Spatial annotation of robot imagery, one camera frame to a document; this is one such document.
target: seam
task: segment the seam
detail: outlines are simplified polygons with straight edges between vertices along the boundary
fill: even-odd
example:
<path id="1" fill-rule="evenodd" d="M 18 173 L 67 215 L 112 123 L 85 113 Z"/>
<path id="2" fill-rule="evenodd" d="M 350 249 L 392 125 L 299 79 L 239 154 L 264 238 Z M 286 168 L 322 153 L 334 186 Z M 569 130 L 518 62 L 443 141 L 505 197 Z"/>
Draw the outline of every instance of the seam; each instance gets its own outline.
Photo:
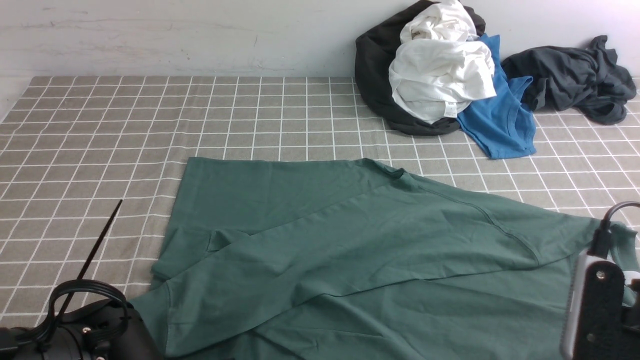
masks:
<path id="1" fill-rule="evenodd" d="M 173 337 L 172 329 L 173 323 L 171 322 L 171 311 L 173 309 L 172 305 L 172 296 L 171 296 L 171 288 L 169 284 L 165 283 L 166 286 L 166 298 L 167 298 L 167 307 L 166 307 L 166 336 L 164 337 L 164 353 L 167 353 L 169 338 Z"/>
<path id="2" fill-rule="evenodd" d="M 202 260 L 202 259 L 206 258 L 208 253 L 216 251 L 215 249 L 212 249 L 212 248 L 213 248 L 213 244 L 212 244 L 212 241 L 213 241 L 213 234 L 215 234 L 215 232 L 216 232 L 215 230 L 213 230 L 213 231 L 208 231 L 208 233 L 209 233 L 209 240 L 207 241 L 207 247 L 206 247 L 206 249 L 204 249 L 204 253 L 203 253 L 203 254 L 202 254 L 202 256 L 200 257 L 200 260 Z"/>
<path id="3" fill-rule="evenodd" d="M 458 203 L 458 204 L 462 204 L 462 205 L 470 206 L 471 208 L 476 209 L 478 212 L 480 212 L 480 214 L 482 214 L 482 215 L 484 216 L 484 218 L 487 220 L 487 222 L 488 222 L 489 224 L 491 224 L 492 226 L 494 226 L 496 229 L 498 229 L 500 232 L 502 232 L 502 233 L 503 233 L 503 234 L 505 234 L 506 236 L 509 236 L 510 238 L 512 238 L 512 239 L 514 239 L 514 240 L 516 240 L 516 241 L 517 241 L 517 242 L 519 242 L 519 243 L 520 243 L 520 244 L 521 244 L 525 249 L 527 249 L 527 250 L 531 253 L 531 255 L 533 255 L 533 258 L 534 258 L 534 260 L 536 261 L 536 266 L 540 266 L 540 259 L 538 258 L 538 255 L 537 255 L 537 253 L 534 251 L 534 249 L 529 245 L 529 242 L 528 242 L 528 241 L 526 241 L 526 240 L 524 240 L 524 239 L 521 239 L 519 236 L 516 236 L 515 234 L 512 234 L 512 233 L 510 233 L 510 232 L 507 232 L 507 231 L 505 230 L 505 228 L 504 228 L 503 226 L 501 226 L 501 224 L 499 224 L 498 222 L 496 222 L 496 221 L 495 221 L 495 220 L 494 220 L 494 219 L 489 215 L 489 213 L 488 213 L 487 211 L 485 211 L 483 208 L 480 208 L 479 206 L 477 206 L 477 205 L 475 205 L 475 204 L 471 204 L 471 203 L 469 203 L 469 202 L 460 201 L 460 200 L 458 200 L 458 199 L 454 199 L 454 198 L 452 198 L 452 197 L 449 197 L 449 196 L 443 195 L 443 194 L 441 194 L 441 193 L 434 192 L 433 190 L 430 190 L 430 189 L 428 189 L 428 188 L 426 188 L 426 187 L 422 186 L 422 185 L 421 185 L 420 183 L 418 183 L 418 182 L 413 181 L 413 183 L 414 183 L 416 186 L 418 186 L 419 188 L 421 188 L 421 189 L 423 189 L 423 190 L 425 190 L 425 191 L 427 191 L 427 192 L 429 192 L 429 193 L 432 193 L 433 195 L 437 195 L 437 196 L 442 197 L 442 198 L 445 198 L 445 199 L 447 199 L 447 200 L 449 200 L 449 201 L 453 201 L 453 202 L 456 202 L 456 203 Z"/>
<path id="4" fill-rule="evenodd" d="M 269 229 L 265 229 L 265 230 L 263 230 L 263 231 L 261 231 L 261 232 L 259 232 L 259 233 L 255 233 L 255 234 L 249 235 L 249 237 L 252 237 L 253 235 L 261 234 L 261 233 L 263 233 L 263 232 L 265 232 L 265 231 L 273 230 L 273 229 L 276 229 L 276 228 L 278 228 L 278 227 L 282 227 L 282 226 L 289 225 L 289 224 L 291 224 L 291 223 L 294 223 L 294 222 L 300 221 L 301 219 L 307 218 L 307 217 L 309 217 L 309 216 L 311 216 L 311 215 L 314 215 L 314 214 L 317 214 L 317 213 L 321 213 L 321 212 L 323 212 L 324 210 L 326 210 L 326 209 L 328 209 L 328 208 L 332 208 L 332 207 L 334 207 L 334 206 L 336 206 L 336 205 L 338 205 L 338 204 L 343 204 L 343 203 L 345 203 L 345 202 L 347 202 L 347 201 L 349 201 L 349 200 L 355 199 L 355 198 L 360 197 L 360 196 L 363 196 L 363 195 L 365 195 L 365 194 L 376 192 L 376 191 L 378 191 L 378 190 L 379 190 L 379 189 L 381 189 L 381 188 L 388 187 L 388 186 L 392 186 L 393 184 L 396 184 L 396 183 L 400 182 L 400 180 L 401 180 L 400 178 L 398 178 L 398 179 L 393 179 L 393 180 L 391 180 L 389 183 L 382 184 L 382 185 L 380 185 L 380 186 L 376 186 L 375 188 L 371 188 L 370 190 L 368 190 L 368 191 L 366 191 L 366 192 L 358 193 L 358 194 L 355 194 L 354 196 L 348 197 L 348 198 L 343 199 L 343 200 L 340 200 L 340 201 L 338 201 L 338 202 L 334 202 L 333 204 L 329 204 L 329 205 L 327 205 L 327 206 L 325 206 L 325 207 L 323 207 L 323 208 L 321 208 L 321 209 L 318 209 L 318 210 L 316 210 L 316 211 L 314 211 L 314 212 L 312 212 L 312 213 L 309 213 L 309 214 L 303 215 L 303 216 L 301 216 L 301 217 L 298 217 L 298 218 L 292 219 L 292 220 L 287 221 L 287 222 L 284 222 L 284 223 L 282 223 L 282 224 L 278 224 L 278 225 L 276 225 L 276 226 L 274 226 L 274 227 L 270 227 Z"/>

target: black cable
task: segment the black cable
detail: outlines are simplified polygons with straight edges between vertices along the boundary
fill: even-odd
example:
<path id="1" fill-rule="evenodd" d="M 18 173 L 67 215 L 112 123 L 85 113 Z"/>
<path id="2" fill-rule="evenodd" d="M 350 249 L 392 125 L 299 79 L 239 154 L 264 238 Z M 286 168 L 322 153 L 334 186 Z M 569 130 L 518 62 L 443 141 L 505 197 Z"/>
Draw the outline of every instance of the black cable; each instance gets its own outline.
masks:
<path id="1" fill-rule="evenodd" d="M 629 207 L 640 208 L 640 202 L 637 201 L 625 201 L 619 204 L 615 204 L 607 211 L 602 220 L 600 221 L 600 227 L 593 234 L 593 241 L 589 248 L 588 254 L 591 256 L 597 256 L 602 259 L 606 259 L 611 249 L 611 218 L 618 210 Z"/>
<path id="2" fill-rule="evenodd" d="M 124 294 L 112 285 L 104 282 L 88 279 L 76 279 L 63 282 L 53 289 L 51 297 L 49 298 L 49 312 L 47 313 L 44 321 L 34 329 L 16 336 L 18 344 L 25 345 L 34 341 L 43 341 L 44 339 L 49 338 L 49 335 L 54 332 L 58 326 L 54 310 L 56 300 L 64 295 L 76 292 L 87 292 L 102 295 L 114 300 L 120 305 L 120 307 L 122 307 L 122 321 L 114 328 L 94 330 L 87 334 L 86 337 L 90 343 L 97 343 L 98 341 L 112 339 L 124 334 L 129 324 L 127 299 Z"/>

